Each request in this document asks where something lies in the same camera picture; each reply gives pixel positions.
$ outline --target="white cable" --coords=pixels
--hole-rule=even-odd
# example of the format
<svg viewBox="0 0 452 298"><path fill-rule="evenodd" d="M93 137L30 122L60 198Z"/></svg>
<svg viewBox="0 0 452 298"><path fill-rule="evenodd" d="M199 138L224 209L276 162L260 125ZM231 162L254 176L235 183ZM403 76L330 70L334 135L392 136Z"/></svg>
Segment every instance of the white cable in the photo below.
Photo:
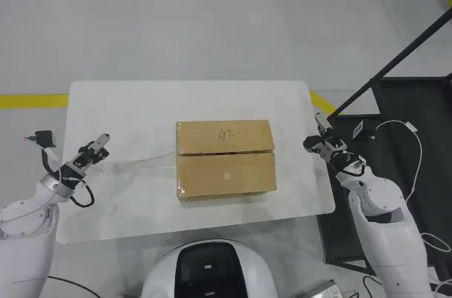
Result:
<svg viewBox="0 0 452 298"><path fill-rule="evenodd" d="M59 191L59 189L60 189L60 186L62 185L61 183L62 183L62 172L61 172L61 170L60 170L60 165L59 165L59 163L57 162L57 157L55 156L55 154L53 153L53 152L51 152L50 150L50 152L48 152L45 148L43 148L42 146L40 146L39 145L39 147L41 147L42 148L42 150L44 150L44 152L46 152L47 153L47 155L49 156L49 157L51 157L53 160L54 160L54 163L55 163L55 165L57 166L57 168L59 169L59 184L58 184L58 187L57 187L57 190L54 192L54 195L52 195L52 197L50 198L50 200L48 200L45 204L43 204L42 206L40 206L39 208L37 208L37 209L35 209L35 210L33 210L33 211L30 211L30 212L28 212L28 213L25 213L24 215L20 215L20 216L18 216L18 217L16 217L16 218L11 218L11 219L9 219L9 220L7 220L7 221L2 221L1 223L0 223L0 226L2 226L3 224L7 224L7 223L10 223L11 221L17 221L18 219L20 219L20 218L24 218L24 217L26 217L26 216L29 216L29 215L31 215L31 214L33 214L33 213L35 213L35 212L37 212L37 211L39 211L40 209L43 209L43 208L45 208L54 198L55 198L55 196L57 195L57 193L58 193L58 191Z"/></svg>
<svg viewBox="0 0 452 298"><path fill-rule="evenodd" d="M416 139L418 140L418 143L419 143L419 162L418 162L418 167L417 167L417 169L416 169L416 174L414 175L413 187L411 188L411 192L410 192L410 194L406 197L406 200L405 200L406 203L407 203L407 201L411 198L411 196L413 195L414 190L415 190L415 188L416 188L416 180L418 179L419 169L421 168L421 161L422 161L422 144L421 144L421 140L419 139L418 134L415 133L415 132L411 129L411 127L410 127L408 124L404 123L403 121L399 121L399 120L388 120L388 121L385 121L385 122L380 123L380 124L375 128L375 130L377 130L380 126L382 126L382 125L384 125L384 124L386 124L386 123L390 123L390 122L401 123L402 125L404 125L405 127L407 127L407 128L410 130L410 132L413 133L413 135L416 137Z"/></svg>
<svg viewBox="0 0 452 298"><path fill-rule="evenodd" d="M422 238L423 235L428 235L428 236L434 237L434 239L436 239L436 240L441 241L441 243L444 244L444 245L447 247L447 249L446 249L446 250L443 250L442 248L435 247L435 246L432 245L431 243L425 241L425 240ZM441 238L439 238L438 236L435 236L435 235L433 235L433 234L423 232L423 233L421 233L421 240L422 240L425 244L427 244L427 245L429 245L430 247L432 247L433 249L438 250L438 251L442 251L443 253L450 253L450 252L452 251L452 249L451 249L451 247L449 246L449 244L445 243L444 240L442 240Z"/></svg>
<svg viewBox="0 0 452 298"><path fill-rule="evenodd" d="M443 285L450 285L452 282L452 279L445 280L441 282L435 289L434 289L434 297L437 297L437 291L443 286Z"/></svg>

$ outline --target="cardboard box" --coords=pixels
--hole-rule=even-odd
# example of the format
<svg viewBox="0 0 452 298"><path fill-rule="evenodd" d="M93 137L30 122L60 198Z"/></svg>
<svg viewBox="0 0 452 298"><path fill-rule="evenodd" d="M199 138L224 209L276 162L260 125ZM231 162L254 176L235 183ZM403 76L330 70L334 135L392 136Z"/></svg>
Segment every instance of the cardboard box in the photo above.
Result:
<svg viewBox="0 0 452 298"><path fill-rule="evenodd" d="M275 191L267 120L176 124L176 194L181 201Z"/></svg>

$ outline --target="white table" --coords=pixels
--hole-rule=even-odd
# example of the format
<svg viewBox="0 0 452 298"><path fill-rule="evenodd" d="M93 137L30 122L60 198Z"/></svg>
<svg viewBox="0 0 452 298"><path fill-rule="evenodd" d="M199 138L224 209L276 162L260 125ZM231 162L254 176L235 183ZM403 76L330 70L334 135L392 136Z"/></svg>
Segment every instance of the white table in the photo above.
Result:
<svg viewBox="0 0 452 298"><path fill-rule="evenodd" d="M84 81L71 86L63 161L109 133L107 162L174 150L177 121L268 119L276 144L277 191L180 203L173 165L86 177L96 202L60 204L62 244L318 215L335 204L325 163L302 147L317 134L306 83L296 81ZM89 201L85 190L75 197Z"/></svg>

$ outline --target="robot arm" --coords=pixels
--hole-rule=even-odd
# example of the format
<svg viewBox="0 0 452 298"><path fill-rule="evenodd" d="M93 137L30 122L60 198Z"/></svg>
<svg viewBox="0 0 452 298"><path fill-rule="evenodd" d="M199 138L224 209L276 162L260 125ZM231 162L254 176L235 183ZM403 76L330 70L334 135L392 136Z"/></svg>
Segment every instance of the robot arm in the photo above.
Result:
<svg viewBox="0 0 452 298"><path fill-rule="evenodd" d="M319 136L304 141L308 152L318 153L335 170L340 185L350 193L348 203L361 247L388 298L432 298L427 280L427 254L400 188L376 177L366 160L346 151L322 113L316 115ZM387 223L373 221L391 214Z"/></svg>
<svg viewBox="0 0 452 298"><path fill-rule="evenodd" d="M0 209L0 298L39 297L51 268L57 204L68 202L89 167L108 156L104 149L108 141L109 136L103 134L82 147L61 167L61 179L59 171L44 163L49 174L37 182L36 194Z"/></svg>

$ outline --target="gray floor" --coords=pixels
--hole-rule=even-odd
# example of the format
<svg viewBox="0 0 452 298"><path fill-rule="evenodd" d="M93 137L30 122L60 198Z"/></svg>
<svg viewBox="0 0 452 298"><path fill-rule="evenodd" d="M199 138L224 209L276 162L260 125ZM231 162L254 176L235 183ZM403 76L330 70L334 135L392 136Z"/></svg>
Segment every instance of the gray floor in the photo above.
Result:
<svg viewBox="0 0 452 298"><path fill-rule="evenodd" d="M339 105L445 8L440 0L0 1L0 93L65 93L75 80L304 80ZM392 74L451 71L449 24ZM377 111L371 93L347 110ZM66 109L0 110L0 206L30 197L44 173L22 137L50 129L61 148L65 122ZM102 297L138 294L160 256L213 237L257 250L280 297L329 279L365 295L360 274L322 263L314 217L58 244L51 274ZM90 295L48 281L43 297Z"/></svg>

